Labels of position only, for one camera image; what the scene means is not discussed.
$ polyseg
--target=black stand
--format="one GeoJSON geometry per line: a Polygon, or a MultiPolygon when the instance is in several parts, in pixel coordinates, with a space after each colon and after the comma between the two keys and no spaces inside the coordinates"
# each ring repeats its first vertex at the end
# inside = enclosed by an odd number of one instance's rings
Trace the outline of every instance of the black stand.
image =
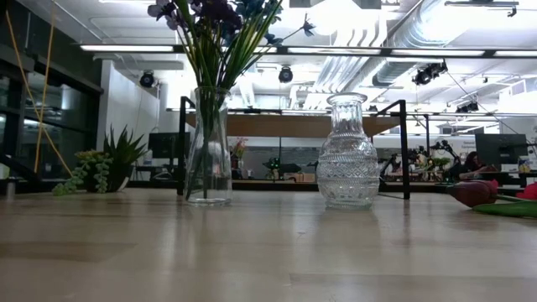
{"type": "Polygon", "coordinates": [[[403,165],[403,199],[410,199],[410,173],[409,173],[409,143],[408,143],[408,134],[406,130],[406,101],[398,100],[388,107],[384,108],[382,111],[377,112],[375,117],[386,116],[399,117],[399,124],[401,127],[401,156],[402,165],[403,165]],[[399,112],[388,112],[389,109],[399,105],[399,112]]]}

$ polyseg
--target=clear glass vase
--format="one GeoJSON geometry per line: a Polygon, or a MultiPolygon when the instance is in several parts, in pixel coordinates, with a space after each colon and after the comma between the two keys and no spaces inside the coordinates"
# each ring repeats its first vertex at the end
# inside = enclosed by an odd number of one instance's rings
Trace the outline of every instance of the clear glass vase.
{"type": "Polygon", "coordinates": [[[232,200],[232,169],[227,146],[229,91],[196,89],[196,131],[186,165],[183,196],[193,206],[224,206],[232,200]]]}
{"type": "Polygon", "coordinates": [[[321,147],[317,184],[328,207],[369,209],[378,193],[377,150],[362,127],[366,100],[357,93],[327,100],[332,105],[332,130],[321,147]]]}

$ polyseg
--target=potted plant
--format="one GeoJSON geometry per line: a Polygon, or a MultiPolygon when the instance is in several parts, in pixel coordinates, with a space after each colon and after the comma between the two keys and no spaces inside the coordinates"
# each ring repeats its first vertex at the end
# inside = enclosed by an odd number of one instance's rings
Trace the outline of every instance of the potted plant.
{"type": "Polygon", "coordinates": [[[433,163],[435,167],[438,167],[440,171],[444,170],[444,166],[449,164],[451,162],[451,159],[448,158],[433,158],[433,163]]]}
{"type": "Polygon", "coordinates": [[[108,175],[108,192],[123,189],[133,172],[133,163],[148,151],[145,143],[140,145],[143,135],[133,141],[134,131],[128,135],[127,126],[123,129],[117,142],[114,141],[114,129],[110,127],[110,136],[104,138],[103,152],[112,159],[108,175]]]}
{"type": "Polygon", "coordinates": [[[56,196],[73,194],[81,185],[88,192],[106,193],[110,164],[113,161],[109,154],[92,150],[76,153],[75,156],[79,164],[73,170],[73,176],[64,184],[58,184],[52,193],[56,196]]]}
{"type": "Polygon", "coordinates": [[[58,184],[52,193],[57,196],[73,194],[81,186],[91,193],[121,190],[133,172],[133,163],[147,153],[145,144],[139,145],[142,137],[133,141],[133,133],[129,136],[125,127],[115,141],[114,129],[110,127],[110,136],[105,135],[103,151],[76,153],[78,165],[73,176],[64,184],[58,184]]]}

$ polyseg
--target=fluorescent light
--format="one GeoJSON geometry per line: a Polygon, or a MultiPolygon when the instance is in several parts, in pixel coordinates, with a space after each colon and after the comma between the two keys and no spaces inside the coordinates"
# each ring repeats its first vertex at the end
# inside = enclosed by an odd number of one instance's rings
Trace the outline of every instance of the fluorescent light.
{"type": "Polygon", "coordinates": [[[120,4],[155,4],[154,0],[99,0],[100,3],[120,3],[120,4]]]}
{"type": "Polygon", "coordinates": [[[327,110],[282,110],[282,113],[290,114],[327,114],[327,110]]]}
{"type": "Polygon", "coordinates": [[[394,49],[391,55],[437,55],[437,56],[482,56],[484,50],[463,50],[463,49],[394,49]]]}
{"type": "Polygon", "coordinates": [[[537,57],[537,50],[498,50],[494,56],[537,57]]]}
{"type": "Polygon", "coordinates": [[[326,54],[326,55],[379,55],[380,49],[352,49],[332,47],[297,47],[289,48],[290,54],[326,54]]]}
{"type": "Polygon", "coordinates": [[[442,63],[443,59],[434,59],[434,58],[386,58],[388,62],[419,62],[419,63],[442,63]]]}
{"type": "Polygon", "coordinates": [[[171,45],[95,44],[81,45],[81,48],[93,52],[174,52],[174,47],[171,45]]]}

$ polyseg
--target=woman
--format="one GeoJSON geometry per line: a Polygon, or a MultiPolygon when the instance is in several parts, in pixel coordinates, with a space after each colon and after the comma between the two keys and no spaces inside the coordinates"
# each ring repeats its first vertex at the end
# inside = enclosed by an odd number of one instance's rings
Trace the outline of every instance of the woman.
{"type": "Polygon", "coordinates": [[[464,165],[461,167],[459,178],[461,180],[474,179],[481,172],[487,170],[487,166],[479,161],[479,156],[476,151],[470,152],[468,154],[467,160],[464,162],[464,165]]]}

